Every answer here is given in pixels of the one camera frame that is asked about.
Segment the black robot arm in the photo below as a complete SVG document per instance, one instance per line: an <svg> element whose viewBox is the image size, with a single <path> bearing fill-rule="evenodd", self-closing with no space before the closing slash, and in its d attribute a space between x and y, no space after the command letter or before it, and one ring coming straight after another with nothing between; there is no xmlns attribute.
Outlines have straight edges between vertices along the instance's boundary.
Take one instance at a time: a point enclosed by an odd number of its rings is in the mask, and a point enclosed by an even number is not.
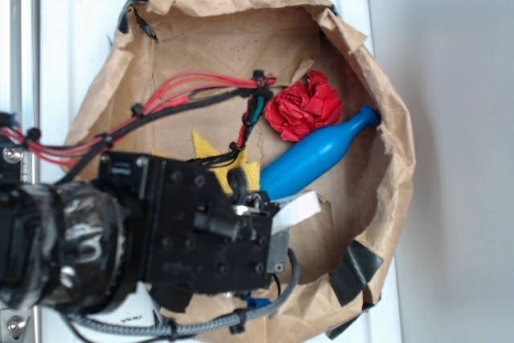
<svg viewBox="0 0 514 343"><path fill-rule="evenodd" d="M140 283L163 308L196 294L245 296L281 273L279 206L236 172L226 194L202 165L109 152L90 182L1 180L1 298L64 313L117 308Z"/></svg>

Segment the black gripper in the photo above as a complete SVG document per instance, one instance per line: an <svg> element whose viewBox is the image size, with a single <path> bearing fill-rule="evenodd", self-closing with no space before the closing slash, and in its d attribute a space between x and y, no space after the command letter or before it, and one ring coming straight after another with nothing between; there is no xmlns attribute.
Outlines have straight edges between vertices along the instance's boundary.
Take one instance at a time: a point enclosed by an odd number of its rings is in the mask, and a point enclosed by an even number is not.
<svg viewBox="0 0 514 343"><path fill-rule="evenodd" d="M237 201L205 166L142 153L106 153L98 186L126 216L136 279L198 294L267 287L288 258L288 237L278 232L321 212L312 190Z"/></svg>

